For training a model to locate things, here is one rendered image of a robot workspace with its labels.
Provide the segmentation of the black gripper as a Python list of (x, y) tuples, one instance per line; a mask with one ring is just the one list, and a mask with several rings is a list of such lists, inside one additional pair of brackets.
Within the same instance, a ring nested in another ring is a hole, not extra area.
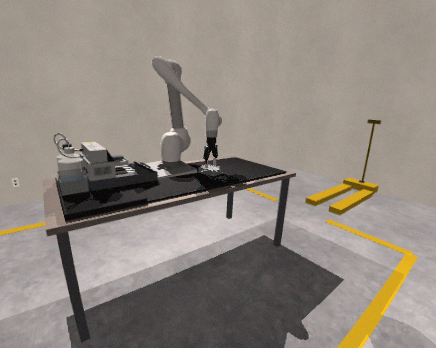
[[(204, 157), (203, 159), (205, 159), (205, 168), (208, 168), (208, 158), (210, 155), (210, 152), (212, 151), (213, 154), (213, 165), (216, 166), (216, 158), (218, 157), (218, 150), (217, 150), (217, 145), (215, 144), (211, 144), (211, 143), (215, 143), (216, 144), (216, 137), (215, 138), (209, 138), (207, 137), (207, 146), (205, 146), (205, 151), (204, 151)], [(211, 149), (211, 147), (213, 147)]]

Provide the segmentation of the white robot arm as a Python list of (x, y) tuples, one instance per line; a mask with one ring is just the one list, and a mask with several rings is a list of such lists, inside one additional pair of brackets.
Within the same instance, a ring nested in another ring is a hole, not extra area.
[[(153, 68), (165, 80), (165, 83), (167, 84), (170, 113), (172, 119), (173, 130), (166, 133), (166, 136), (163, 136), (161, 142), (162, 164), (157, 164), (157, 168), (165, 167), (165, 170), (186, 167), (185, 164), (181, 163), (181, 154), (190, 146), (191, 143), (188, 131), (183, 124), (180, 93), (190, 102), (192, 102), (196, 107), (198, 107), (206, 116), (206, 137), (217, 137), (218, 127), (222, 123), (222, 118), (219, 117), (218, 111), (215, 109), (207, 108), (181, 82), (182, 69), (180, 65), (177, 62), (176, 64), (174, 61), (168, 61), (169, 60), (163, 59), (159, 56), (156, 56), (152, 60)], [(179, 140), (179, 138), (181, 140)]]

